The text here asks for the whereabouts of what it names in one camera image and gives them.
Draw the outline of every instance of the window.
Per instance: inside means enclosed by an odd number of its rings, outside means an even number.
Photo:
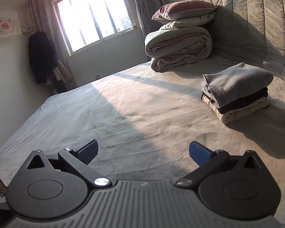
[[[59,0],[55,5],[70,54],[134,26],[126,0]]]

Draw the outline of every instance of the gray curtain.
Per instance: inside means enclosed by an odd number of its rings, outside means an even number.
[[[67,49],[59,37],[59,26],[55,18],[54,9],[50,0],[29,0],[25,7],[25,15],[34,32],[44,32],[56,50],[57,58],[70,72],[67,62]],[[73,80],[65,83],[67,90],[75,88]]]
[[[166,4],[166,0],[135,0],[138,21],[144,37],[148,33],[158,30],[163,24],[152,21],[153,14]]]

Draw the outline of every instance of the blue gripper pad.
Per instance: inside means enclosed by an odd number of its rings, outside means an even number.
[[[206,148],[197,141],[192,141],[189,145],[189,155],[199,166],[210,161],[214,154],[215,152]]]

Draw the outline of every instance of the stack of pillows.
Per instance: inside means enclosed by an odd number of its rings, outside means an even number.
[[[234,122],[269,105],[273,75],[259,67],[239,63],[217,74],[204,74],[202,101],[223,123]]]
[[[153,16],[164,24],[160,30],[200,26],[211,21],[218,6],[205,1],[188,0],[162,6]]]

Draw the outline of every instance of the screw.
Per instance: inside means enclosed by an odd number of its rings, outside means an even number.
[[[190,179],[183,178],[183,179],[178,180],[176,184],[182,187],[187,187],[192,184],[192,181]]]
[[[100,177],[100,178],[95,179],[94,183],[97,186],[105,186],[105,185],[108,185],[110,183],[110,180],[107,178],[104,178],[104,177]]]

